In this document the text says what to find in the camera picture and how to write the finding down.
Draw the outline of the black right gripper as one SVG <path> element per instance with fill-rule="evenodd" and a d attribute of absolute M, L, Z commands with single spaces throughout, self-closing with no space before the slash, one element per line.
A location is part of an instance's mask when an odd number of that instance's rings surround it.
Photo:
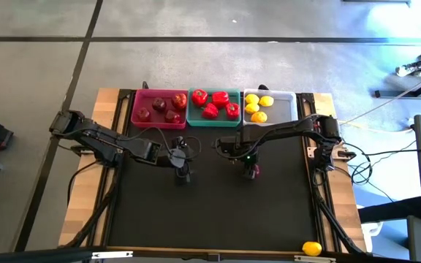
<path fill-rule="evenodd" d="M 216 139 L 216 153 L 230 161 L 241 161 L 243 166 L 242 177 L 247 180 L 254 179 L 254 165 L 259 161 L 258 147 L 260 138 L 243 142 L 240 137 L 220 137 Z"/>

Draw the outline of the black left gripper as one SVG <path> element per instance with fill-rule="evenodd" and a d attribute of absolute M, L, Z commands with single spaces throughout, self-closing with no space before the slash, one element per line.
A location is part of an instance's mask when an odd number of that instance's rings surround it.
<path fill-rule="evenodd" d="M 159 151 L 157 166 L 166 168 L 176 168 L 175 184 L 186 185 L 191 183 L 191 172 L 188 167 L 184 167 L 185 162 L 191 157 L 193 150 L 189 146 L 179 146 L 171 150 Z"/>

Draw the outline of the red bell pepper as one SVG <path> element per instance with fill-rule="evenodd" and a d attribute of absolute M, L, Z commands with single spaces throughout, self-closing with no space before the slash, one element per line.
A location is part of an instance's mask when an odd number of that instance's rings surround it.
<path fill-rule="evenodd" d="M 216 119 L 219 115 L 219 109 L 213 104 L 208 103 L 205 105 L 202 111 L 202 117 L 205 119 Z"/>
<path fill-rule="evenodd" d="M 222 109 L 230 103 L 230 96 L 226 91 L 217 91 L 211 95 L 212 103 L 217 109 Z"/>
<path fill-rule="evenodd" d="M 240 117 L 240 105 L 238 103 L 229 103 L 225 106 L 228 120 L 237 120 Z"/>
<path fill-rule="evenodd" d="M 208 100 L 208 93 L 202 89 L 195 89 L 191 94 L 191 101 L 196 107 L 203 107 Z"/>

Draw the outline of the teal plastic basket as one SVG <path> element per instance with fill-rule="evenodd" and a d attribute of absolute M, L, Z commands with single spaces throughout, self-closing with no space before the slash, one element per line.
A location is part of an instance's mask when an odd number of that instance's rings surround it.
<path fill-rule="evenodd" d="M 242 121 L 242 113 L 239 113 L 235 119 L 229 119 L 227 117 L 227 110 L 225 107 L 219 110 L 219 113 L 216 118 L 209 119 L 204 118 L 202 113 L 204 112 L 204 108 L 208 103 L 212 103 L 212 95 L 216 92 L 225 91 L 229 95 L 230 103 L 235 103 L 239 108 L 241 108 L 241 95 L 238 89 L 212 89 L 212 88 L 202 88 L 208 97 L 206 103 L 198 107 L 192 101 L 192 96 L 194 92 L 197 91 L 197 88 L 189 89 L 188 95 L 188 106 L 186 109 L 186 120 L 190 126 L 209 126 L 209 127 L 224 127 L 224 128 L 233 128 L 240 124 Z"/>

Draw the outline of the white plastic basket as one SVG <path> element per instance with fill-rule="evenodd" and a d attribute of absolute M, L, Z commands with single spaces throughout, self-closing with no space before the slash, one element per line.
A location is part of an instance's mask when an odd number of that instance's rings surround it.
<path fill-rule="evenodd" d="M 268 117 L 268 119 L 264 123 L 257 123 L 257 122 L 251 121 L 251 114 L 243 112 L 244 125 L 256 124 L 259 126 L 268 126 L 268 125 L 298 120 L 297 102 L 296 102 L 295 93 L 288 92 L 288 91 L 245 89 L 243 92 L 243 106 L 244 107 L 247 105 L 246 96 L 249 94 L 254 94 L 258 96 L 260 99 L 263 96 L 270 96 L 274 99 L 274 103 L 272 106 L 269 106 L 269 107 L 263 107 L 263 106 L 259 107 L 259 109 L 262 112 L 264 112 Z"/>

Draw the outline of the pink plastic basket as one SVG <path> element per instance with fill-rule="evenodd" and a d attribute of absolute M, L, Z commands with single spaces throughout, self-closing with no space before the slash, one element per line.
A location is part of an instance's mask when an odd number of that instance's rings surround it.
<path fill-rule="evenodd" d="M 186 127 L 186 110 L 177 110 L 172 105 L 172 98 L 176 94 L 187 94 L 187 90 L 166 90 L 166 89 L 140 89 L 136 91 L 132 106 L 130 121 L 138 128 L 148 128 L 155 126 L 160 129 L 184 129 Z M 159 113 L 153 109 L 152 104 L 155 98 L 165 100 L 167 107 L 164 113 Z M 145 108 L 150 113 L 150 121 L 141 121 L 138 112 Z M 168 110 L 179 114 L 178 123 L 168 123 L 165 115 Z"/>

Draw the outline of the white metal frame bracket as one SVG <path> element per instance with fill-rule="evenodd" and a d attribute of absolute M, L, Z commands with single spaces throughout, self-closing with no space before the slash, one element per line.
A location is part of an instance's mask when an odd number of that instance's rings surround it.
<path fill-rule="evenodd" d="M 97 259 L 118 259 L 133 257 L 133 251 L 98 251 L 91 255 L 92 260 Z"/>
<path fill-rule="evenodd" d="M 294 256 L 294 262 L 302 263 L 337 263 L 335 258 L 319 256 Z"/>

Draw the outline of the black aluminium rig frame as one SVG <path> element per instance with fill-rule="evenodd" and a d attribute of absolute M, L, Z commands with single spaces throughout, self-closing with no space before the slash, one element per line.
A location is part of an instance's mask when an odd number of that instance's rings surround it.
<path fill-rule="evenodd" d="M 213 250 L 192 248 L 142 248 L 142 247 L 88 247 L 88 248 L 57 248 L 41 251 L 9 252 L 0 254 L 0 263 L 70 263 L 91 259 L 93 252 L 98 251 L 133 251 L 134 257 L 172 257 L 184 259 L 206 260 L 208 253 L 220 253 L 221 260 L 252 259 L 294 261 L 294 256 L 306 256 L 302 252 L 290 251 L 242 251 Z M 319 257 L 335 258 L 337 263 L 420 263 L 403 259 L 372 257 L 366 255 L 324 252 Z"/>

